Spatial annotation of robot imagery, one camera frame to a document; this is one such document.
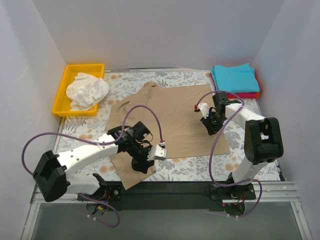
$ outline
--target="white wall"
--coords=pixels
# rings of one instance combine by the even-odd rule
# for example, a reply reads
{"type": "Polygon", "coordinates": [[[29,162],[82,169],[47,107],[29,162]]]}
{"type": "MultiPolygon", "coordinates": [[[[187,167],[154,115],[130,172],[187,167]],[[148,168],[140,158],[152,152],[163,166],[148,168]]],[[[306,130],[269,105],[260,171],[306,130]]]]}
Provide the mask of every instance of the white wall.
{"type": "MultiPolygon", "coordinates": [[[[0,239],[20,239],[35,186],[21,164],[26,141],[57,131],[51,114],[65,61],[32,0],[0,0],[0,239]]],[[[27,151],[31,170],[54,138],[27,151]]]]}
{"type": "Polygon", "coordinates": [[[33,0],[67,63],[251,63],[284,0],[33,0]]]}
{"type": "Polygon", "coordinates": [[[253,62],[261,110],[280,122],[280,167],[295,182],[313,239],[320,239],[319,12],[318,0],[286,0],[253,62]]]}

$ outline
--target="folded red cloth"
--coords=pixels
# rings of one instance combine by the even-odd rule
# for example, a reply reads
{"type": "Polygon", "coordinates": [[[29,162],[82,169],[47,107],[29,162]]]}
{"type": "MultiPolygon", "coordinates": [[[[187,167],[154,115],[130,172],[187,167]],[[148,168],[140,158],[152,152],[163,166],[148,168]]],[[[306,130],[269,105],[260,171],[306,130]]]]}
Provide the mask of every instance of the folded red cloth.
{"type": "MultiPolygon", "coordinates": [[[[212,82],[213,82],[213,85],[214,85],[214,89],[217,90],[217,86],[216,86],[215,80],[214,80],[214,78],[213,78],[211,73],[210,73],[210,76],[211,76],[211,79],[212,79],[212,82]]],[[[238,92],[238,93],[234,93],[234,94],[237,94],[242,99],[258,99],[260,97],[260,92],[238,92]]],[[[236,99],[236,97],[234,95],[230,94],[230,93],[227,93],[226,96],[229,99],[236,99]]]]}

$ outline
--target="patterned table surface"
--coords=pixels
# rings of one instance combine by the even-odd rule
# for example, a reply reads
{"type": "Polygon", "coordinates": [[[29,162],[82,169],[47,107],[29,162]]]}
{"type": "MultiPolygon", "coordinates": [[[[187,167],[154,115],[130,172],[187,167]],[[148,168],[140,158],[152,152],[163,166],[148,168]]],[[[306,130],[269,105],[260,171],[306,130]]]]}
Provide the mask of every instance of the patterned table surface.
{"type": "MultiPolygon", "coordinates": [[[[99,104],[97,116],[66,117],[61,123],[60,129],[62,133],[86,140],[97,139],[105,132],[111,106],[128,95],[136,93],[148,81],[154,81],[164,88],[210,83],[211,88],[214,89],[212,79],[207,71],[112,72],[106,73],[104,80],[109,84],[110,89],[108,95],[99,104]]],[[[245,107],[256,114],[260,114],[255,99],[246,99],[245,107]]],[[[224,132],[231,153],[213,157],[212,172],[214,178],[218,181],[225,181],[229,173],[239,166],[245,156],[245,131],[231,121],[224,132]]],[[[82,144],[81,142],[61,137],[57,139],[56,151],[58,153],[69,151],[82,144]]],[[[155,161],[156,173],[144,181],[210,181],[208,166],[208,156],[155,161]]],[[[99,173],[106,181],[120,181],[109,157],[86,166],[79,170],[78,173],[99,173]]],[[[280,177],[276,164],[274,162],[269,163],[258,173],[256,178],[261,181],[279,181],[280,177]]]]}

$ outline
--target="stack of folded towels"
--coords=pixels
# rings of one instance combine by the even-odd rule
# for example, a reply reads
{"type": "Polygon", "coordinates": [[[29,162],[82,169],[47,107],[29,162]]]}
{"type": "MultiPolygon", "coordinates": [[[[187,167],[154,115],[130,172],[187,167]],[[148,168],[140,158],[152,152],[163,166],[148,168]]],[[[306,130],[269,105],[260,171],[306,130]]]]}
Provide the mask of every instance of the stack of folded towels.
{"type": "MultiPolygon", "coordinates": [[[[216,90],[228,91],[246,99],[260,97],[255,70],[249,63],[234,67],[215,65],[211,68],[211,74],[216,90]]],[[[227,94],[227,97],[235,98],[232,94],[227,94]]]]}

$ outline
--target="gray floor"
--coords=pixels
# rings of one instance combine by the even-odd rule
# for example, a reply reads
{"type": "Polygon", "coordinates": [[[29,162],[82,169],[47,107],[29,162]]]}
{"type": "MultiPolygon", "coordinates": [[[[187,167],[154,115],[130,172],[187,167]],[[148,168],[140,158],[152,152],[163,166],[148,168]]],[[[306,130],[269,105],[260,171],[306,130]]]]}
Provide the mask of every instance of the gray floor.
{"type": "MultiPolygon", "coordinates": [[[[247,209],[252,203],[246,203],[247,209]]],[[[289,202],[262,202],[249,216],[235,220],[205,210],[126,210],[110,229],[86,217],[85,204],[41,204],[34,240],[300,240],[289,202]]],[[[113,223],[108,212],[103,219],[113,223]]]]}

